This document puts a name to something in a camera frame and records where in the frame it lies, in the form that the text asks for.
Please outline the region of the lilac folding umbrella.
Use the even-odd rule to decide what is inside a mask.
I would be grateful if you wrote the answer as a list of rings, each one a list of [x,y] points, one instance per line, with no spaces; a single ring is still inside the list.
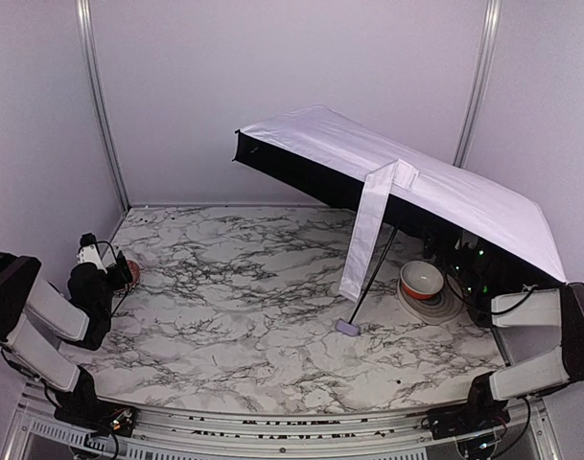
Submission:
[[[318,201],[355,211],[339,294],[359,300],[378,233],[404,213],[435,217],[495,244],[558,282],[564,268],[538,204],[409,149],[323,105],[236,132],[235,161]]]

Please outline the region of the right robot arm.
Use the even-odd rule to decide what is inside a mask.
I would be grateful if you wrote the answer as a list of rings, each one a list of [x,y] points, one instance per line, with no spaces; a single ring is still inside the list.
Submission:
[[[474,378],[465,402],[427,412],[435,440],[505,426],[511,400],[584,381],[584,283],[501,295],[492,309],[509,363]]]

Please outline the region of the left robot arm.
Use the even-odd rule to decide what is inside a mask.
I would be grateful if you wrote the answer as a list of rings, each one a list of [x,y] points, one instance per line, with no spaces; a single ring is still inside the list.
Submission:
[[[83,246],[63,296],[32,256],[0,252],[0,354],[20,374],[39,380],[57,419],[101,436],[129,437],[137,410],[97,396],[92,375],[62,355],[38,329],[87,351],[98,350],[111,330],[114,294],[134,281],[125,258],[105,265],[94,243]]]

